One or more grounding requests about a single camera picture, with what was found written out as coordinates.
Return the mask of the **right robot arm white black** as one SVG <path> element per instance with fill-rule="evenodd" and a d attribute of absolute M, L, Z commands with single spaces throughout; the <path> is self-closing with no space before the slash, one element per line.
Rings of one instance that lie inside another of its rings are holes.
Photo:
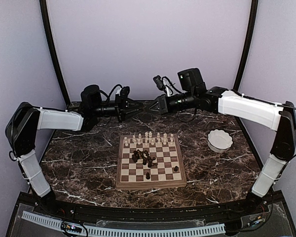
<path fill-rule="evenodd" d="M 242 210 L 253 214 L 285 165 L 294 158 L 296 148 L 296 113 L 293 103 L 263 101 L 222 87 L 207 90 L 196 86 L 186 93 L 160 95 L 146 111 L 157 114 L 174 113 L 186 109 L 200 109 L 215 114 L 247 119 L 276 131 L 269 158 L 251 188 L 254 194 L 242 202 Z"/>

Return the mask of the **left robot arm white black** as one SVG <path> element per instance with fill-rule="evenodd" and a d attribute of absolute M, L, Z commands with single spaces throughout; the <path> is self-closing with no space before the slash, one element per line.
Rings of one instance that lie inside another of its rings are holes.
<path fill-rule="evenodd" d="M 51 197 L 54 193 L 36 157 L 37 131 L 90 131 L 103 117 L 116 117 L 119 122 L 123 122 L 143 110 L 140 102 L 128 97 L 129 93 L 128 86 L 121 87 L 112 101 L 98 85 L 93 84 L 81 92 L 81 103 L 77 111 L 37 107 L 28 102 L 19 105 L 5 128 L 11 146 L 9 158 L 18 162 L 24 179 L 34 193 L 42 198 L 40 206 L 47 214 L 56 215 L 60 205 Z"/>

